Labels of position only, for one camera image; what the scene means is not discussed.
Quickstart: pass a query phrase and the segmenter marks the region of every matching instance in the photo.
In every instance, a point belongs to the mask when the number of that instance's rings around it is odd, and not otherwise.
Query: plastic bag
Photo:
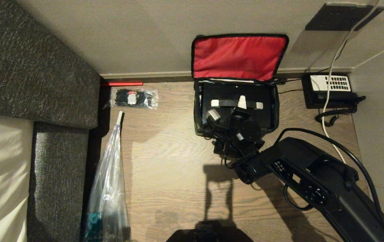
[[[129,106],[137,108],[158,108],[158,91],[148,89],[111,88],[110,106]]]
[[[120,112],[96,170],[87,210],[85,242],[130,240],[121,158],[122,116]]]

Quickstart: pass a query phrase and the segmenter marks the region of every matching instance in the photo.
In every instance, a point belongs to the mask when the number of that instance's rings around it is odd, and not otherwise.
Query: robotic arm
[[[384,242],[384,214],[372,180],[345,147],[313,131],[292,128],[283,130],[272,147],[259,152],[264,143],[258,125],[250,119],[247,109],[236,107],[229,127],[219,126],[219,119],[220,115],[215,110],[209,111],[207,128],[212,130],[216,139],[214,152],[225,156],[225,165],[234,169],[241,181],[251,184],[274,173],[286,184],[285,198],[291,206],[299,210],[316,208],[344,241]],[[352,167],[301,139],[288,137],[280,141],[289,130],[313,134],[344,150],[364,173],[375,202],[356,185],[358,173]],[[228,166],[226,157],[237,160]],[[294,175],[300,178],[299,182],[293,179]],[[288,187],[309,205],[305,208],[293,205],[287,196]]]

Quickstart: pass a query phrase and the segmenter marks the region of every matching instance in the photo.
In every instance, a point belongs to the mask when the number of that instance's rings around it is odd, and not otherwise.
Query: wooden floor
[[[194,132],[193,82],[145,84],[157,89],[157,110],[115,107],[110,126],[119,111],[125,112],[122,131],[123,167],[127,207],[136,242],[165,242],[176,230],[193,229],[204,219],[235,224],[255,242],[342,241],[315,209],[301,212],[283,198],[283,184],[267,175],[252,185],[235,179],[232,170],[221,165],[210,140]],[[300,81],[278,86],[279,92],[301,88]],[[280,124],[264,136],[264,148],[273,144],[287,127],[302,127],[322,133],[314,120],[316,109],[307,110],[301,91],[280,97]],[[329,135],[359,157],[355,127],[350,115],[341,115]],[[102,151],[110,136],[104,137]],[[314,136],[300,137],[337,157],[333,147]],[[355,167],[352,161],[347,162]],[[358,183],[366,189],[363,177]],[[299,205],[304,205],[291,193]]]

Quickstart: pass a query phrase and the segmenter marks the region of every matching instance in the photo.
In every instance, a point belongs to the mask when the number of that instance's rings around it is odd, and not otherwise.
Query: telephone
[[[338,119],[339,114],[350,114],[357,111],[360,101],[365,96],[358,96],[352,92],[349,83],[349,77],[346,75],[331,75],[331,80],[327,75],[306,75],[302,80],[304,90],[304,100],[308,109],[321,109],[324,107],[328,84],[330,84],[330,94],[327,108],[344,108],[320,113],[315,117],[317,122],[322,122],[322,117],[332,116],[325,126],[331,127]]]

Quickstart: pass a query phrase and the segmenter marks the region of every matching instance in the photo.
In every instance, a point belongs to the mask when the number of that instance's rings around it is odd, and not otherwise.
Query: white pillow
[[[26,239],[33,121],[0,116],[0,242]]]

